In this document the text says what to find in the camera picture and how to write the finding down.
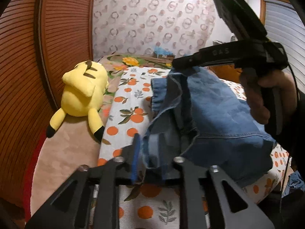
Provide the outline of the person's right hand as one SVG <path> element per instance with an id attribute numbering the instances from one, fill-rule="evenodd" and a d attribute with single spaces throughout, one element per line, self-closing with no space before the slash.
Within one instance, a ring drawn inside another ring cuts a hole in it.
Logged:
<path id="1" fill-rule="evenodd" d="M 282 115 L 288 115 L 297 108 L 298 95 L 293 76 L 281 70 L 274 70 L 265 77 L 257 78 L 250 71 L 243 71 L 240 83 L 247 97 L 252 117 L 260 124 L 268 124 L 274 112 L 276 100 L 274 91 L 278 91 L 278 100 Z"/>

